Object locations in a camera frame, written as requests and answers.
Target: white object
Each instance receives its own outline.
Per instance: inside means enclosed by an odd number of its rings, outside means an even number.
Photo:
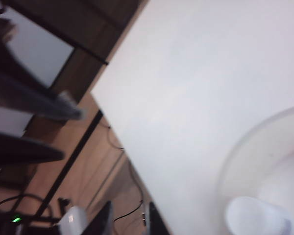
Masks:
[[[86,211],[71,207],[58,223],[62,235],[81,235],[88,225]]]
[[[92,94],[172,233],[227,234],[223,164],[294,107],[294,1],[150,0]]]
[[[233,235],[290,235],[292,230],[283,208],[252,197],[233,199],[225,220]]]
[[[225,161],[220,211],[229,198],[257,197],[290,212],[294,234],[294,108],[253,128]]]

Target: black device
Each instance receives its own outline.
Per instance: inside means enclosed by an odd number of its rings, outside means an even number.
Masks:
[[[0,235],[60,235],[58,227],[27,227],[26,231],[23,231],[23,225],[28,224],[31,221],[56,223],[59,221],[58,218],[53,217],[34,217],[32,215],[26,215],[19,212],[0,211]]]
[[[108,201],[81,235],[111,235],[113,228],[113,207]]]
[[[170,235],[153,202],[149,203],[149,235]]]

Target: white cup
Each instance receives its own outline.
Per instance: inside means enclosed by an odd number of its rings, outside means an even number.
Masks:
[[[225,221],[234,235],[290,235],[290,216],[282,207],[253,197],[231,200]]]

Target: green light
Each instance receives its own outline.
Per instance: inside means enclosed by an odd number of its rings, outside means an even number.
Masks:
[[[15,219],[12,220],[12,222],[19,222],[21,220],[22,220],[21,218],[15,218]]]

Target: desk surface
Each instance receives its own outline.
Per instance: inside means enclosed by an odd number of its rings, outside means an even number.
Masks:
[[[294,106],[294,1],[150,0],[92,93],[173,233],[217,235],[226,157]]]

